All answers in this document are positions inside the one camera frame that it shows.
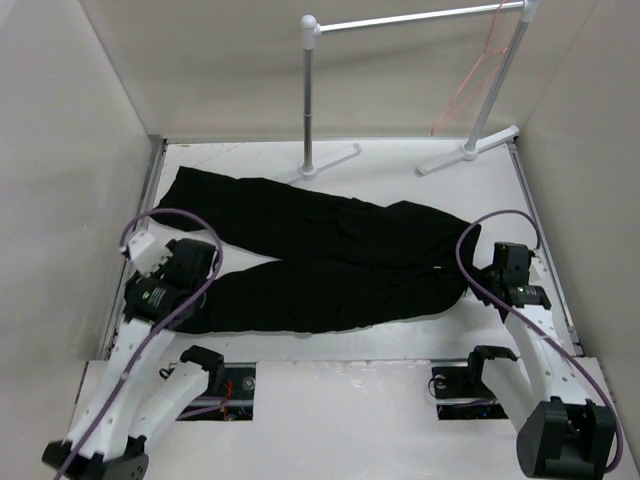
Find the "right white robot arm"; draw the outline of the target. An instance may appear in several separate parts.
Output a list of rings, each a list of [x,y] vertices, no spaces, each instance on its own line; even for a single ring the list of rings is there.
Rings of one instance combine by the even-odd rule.
[[[473,291],[494,307],[518,350],[478,346],[469,356],[464,384],[490,392],[516,431],[523,474],[542,479],[601,479],[616,433],[608,406],[599,406],[578,379],[571,355],[557,350],[551,302],[530,282],[532,252],[523,244],[497,243],[490,266]]]

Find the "black trousers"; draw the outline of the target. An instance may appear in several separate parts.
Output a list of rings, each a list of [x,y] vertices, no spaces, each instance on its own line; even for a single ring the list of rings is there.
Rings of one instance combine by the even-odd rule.
[[[155,221],[201,222],[261,265],[219,277],[188,334],[348,331],[442,313],[461,298],[481,230],[408,201],[378,206],[183,167]]]

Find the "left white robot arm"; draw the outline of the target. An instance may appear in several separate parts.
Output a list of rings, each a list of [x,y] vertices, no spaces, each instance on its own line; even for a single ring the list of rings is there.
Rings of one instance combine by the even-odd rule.
[[[93,399],[42,461],[59,479],[141,479],[154,440],[197,396],[224,387],[224,358],[191,346],[148,401],[142,399],[177,327],[198,312],[221,264],[221,247],[193,239],[160,245],[142,234],[128,252],[136,271],[126,282],[123,321]]]

